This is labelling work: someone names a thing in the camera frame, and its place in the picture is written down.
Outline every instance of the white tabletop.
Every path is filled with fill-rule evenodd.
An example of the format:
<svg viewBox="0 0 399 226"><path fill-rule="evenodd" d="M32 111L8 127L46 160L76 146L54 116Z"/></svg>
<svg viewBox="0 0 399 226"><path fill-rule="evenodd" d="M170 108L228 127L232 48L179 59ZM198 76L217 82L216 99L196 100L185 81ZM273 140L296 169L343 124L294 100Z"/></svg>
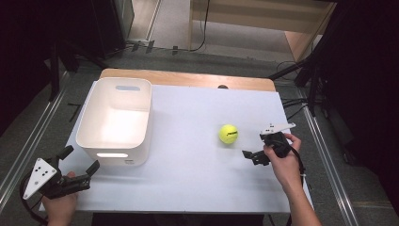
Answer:
<svg viewBox="0 0 399 226"><path fill-rule="evenodd" d="M289 212L271 166L254 166L242 154L263 148L259 133L268 123L287 122L277 92L154 85L152 114L148 160L138 167L101 166L91 188L80 192L78 210ZM67 143L74 151L60 162L64 174L84 174L94 161L76 144L80 119ZM226 123L239 131L232 145L217 136Z"/></svg>

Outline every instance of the tennis ball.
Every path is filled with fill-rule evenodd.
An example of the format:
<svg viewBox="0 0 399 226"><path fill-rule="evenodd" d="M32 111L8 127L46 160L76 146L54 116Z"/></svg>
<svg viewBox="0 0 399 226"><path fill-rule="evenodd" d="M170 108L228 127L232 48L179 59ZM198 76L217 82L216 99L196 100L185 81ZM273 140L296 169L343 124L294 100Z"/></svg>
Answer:
<svg viewBox="0 0 399 226"><path fill-rule="evenodd" d="M231 124L225 124L219 130L219 138L223 143L231 144L238 138L238 130Z"/></svg>

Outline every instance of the white plastic bin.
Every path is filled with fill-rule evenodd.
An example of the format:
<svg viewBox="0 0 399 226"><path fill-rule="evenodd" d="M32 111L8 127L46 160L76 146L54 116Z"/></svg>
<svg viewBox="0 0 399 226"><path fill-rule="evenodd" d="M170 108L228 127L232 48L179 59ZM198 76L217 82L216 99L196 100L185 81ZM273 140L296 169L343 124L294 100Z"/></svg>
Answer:
<svg viewBox="0 0 399 226"><path fill-rule="evenodd" d="M141 165L150 149L151 110L149 81L102 78L88 96L76 143L102 165Z"/></svg>

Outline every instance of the human arm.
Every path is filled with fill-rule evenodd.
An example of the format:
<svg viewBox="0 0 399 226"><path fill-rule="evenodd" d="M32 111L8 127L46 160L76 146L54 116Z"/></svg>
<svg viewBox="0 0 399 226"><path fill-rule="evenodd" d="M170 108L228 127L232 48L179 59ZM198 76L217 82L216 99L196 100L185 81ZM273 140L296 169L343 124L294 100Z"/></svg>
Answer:
<svg viewBox="0 0 399 226"><path fill-rule="evenodd" d="M75 173L70 171L68 177L74 177ZM76 209L78 193L72 193L64 197L50 200L43 196L41 201L48 215L48 226L67 226L71 223Z"/></svg>
<svg viewBox="0 0 399 226"><path fill-rule="evenodd" d="M293 142L292 147L299 151L301 140L291 134L284 135ZM299 163L294 153L289 152L285 158L279 158L272 147L264 146L263 150L269 157L273 171L287 195L293 224L295 226L322 225L303 190L299 174Z"/></svg>

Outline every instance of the human hand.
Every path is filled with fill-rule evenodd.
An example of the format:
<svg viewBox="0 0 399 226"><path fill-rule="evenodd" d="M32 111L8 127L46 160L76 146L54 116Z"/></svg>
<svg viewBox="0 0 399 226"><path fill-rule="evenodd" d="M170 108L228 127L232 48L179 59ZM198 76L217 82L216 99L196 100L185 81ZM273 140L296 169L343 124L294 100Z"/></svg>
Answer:
<svg viewBox="0 0 399 226"><path fill-rule="evenodd" d="M291 134L284 135L293 142L291 146L299 152L301 140ZM285 158L279 158L276 156L271 146L264 145L263 151L267 157L269 157L273 171L285 193L302 187L298 159L293 152L289 152Z"/></svg>
<svg viewBox="0 0 399 226"><path fill-rule="evenodd" d="M72 178L75 176L75 173L70 171L67 176ZM73 213L76 209L77 196L77 192L53 200L43 196L41 201L49 218L49 226L64 226L71 223Z"/></svg>

